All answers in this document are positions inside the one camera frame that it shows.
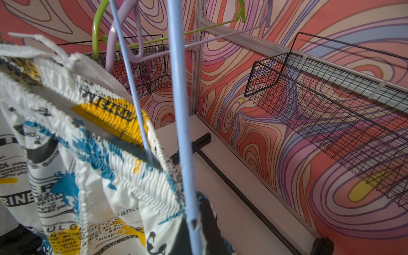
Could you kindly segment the green hanger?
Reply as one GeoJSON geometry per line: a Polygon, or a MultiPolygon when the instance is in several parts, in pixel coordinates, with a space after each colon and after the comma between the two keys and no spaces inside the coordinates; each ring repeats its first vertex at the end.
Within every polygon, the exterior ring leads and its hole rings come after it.
{"type": "MultiPolygon", "coordinates": [[[[96,10],[95,13],[95,17],[93,19],[93,24],[92,24],[92,57],[95,60],[99,59],[99,29],[100,29],[100,25],[102,22],[102,18],[103,15],[107,9],[107,6],[109,4],[109,0],[102,0],[96,10]]],[[[195,29],[195,30],[191,30],[191,31],[187,31],[184,33],[184,35],[190,35],[190,34],[194,34],[197,32],[201,32],[207,29],[211,29],[211,28],[215,28],[215,27],[220,27],[226,24],[230,24],[230,23],[234,23],[234,22],[238,22],[239,20],[241,20],[241,22],[245,23],[246,21],[246,17],[245,17],[245,4],[244,4],[244,0],[236,0],[235,1],[235,11],[234,11],[234,19],[230,20],[230,21],[225,21],[222,23],[216,23],[214,25],[211,26],[207,26],[207,27],[203,27],[200,29],[195,29]]],[[[101,41],[107,45],[107,40],[108,40],[108,36],[107,35],[103,35],[101,41]]]]}

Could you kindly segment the light blue hanger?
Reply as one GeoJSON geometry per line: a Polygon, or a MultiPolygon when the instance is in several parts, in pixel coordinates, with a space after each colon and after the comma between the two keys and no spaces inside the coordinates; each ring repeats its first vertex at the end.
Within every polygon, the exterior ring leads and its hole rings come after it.
{"type": "MultiPolygon", "coordinates": [[[[142,138],[146,139],[146,133],[143,125],[141,108],[135,89],[134,79],[130,66],[130,57],[127,54],[127,46],[122,35],[122,22],[116,10],[115,1],[109,1],[114,17],[115,30],[118,33],[121,52],[124,59],[124,64],[132,91],[132,98],[136,109],[139,127],[141,128],[142,138]]],[[[187,226],[189,229],[191,252],[193,255],[203,254],[203,243],[201,241],[201,222],[199,219],[199,208],[196,195],[194,170],[192,162],[192,144],[190,140],[190,125],[189,125],[189,108],[187,101],[187,84],[184,60],[184,41],[182,32],[182,22],[179,15],[181,14],[181,3],[179,1],[168,1],[168,18],[169,21],[169,40],[170,40],[170,55],[172,66],[172,87],[173,100],[176,117],[178,152],[182,170],[183,191],[186,201],[185,212],[187,215],[187,226]]]]}

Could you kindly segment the white printed graphic shorts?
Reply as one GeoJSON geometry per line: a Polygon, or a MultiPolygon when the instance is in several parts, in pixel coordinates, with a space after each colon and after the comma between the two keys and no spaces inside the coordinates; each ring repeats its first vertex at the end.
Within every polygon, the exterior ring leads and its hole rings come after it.
{"type": "Polygon", "coordinates": [[[232,255],[208,198],[90,57],[1,41],[1,203],[42,255],[232,255]]]}

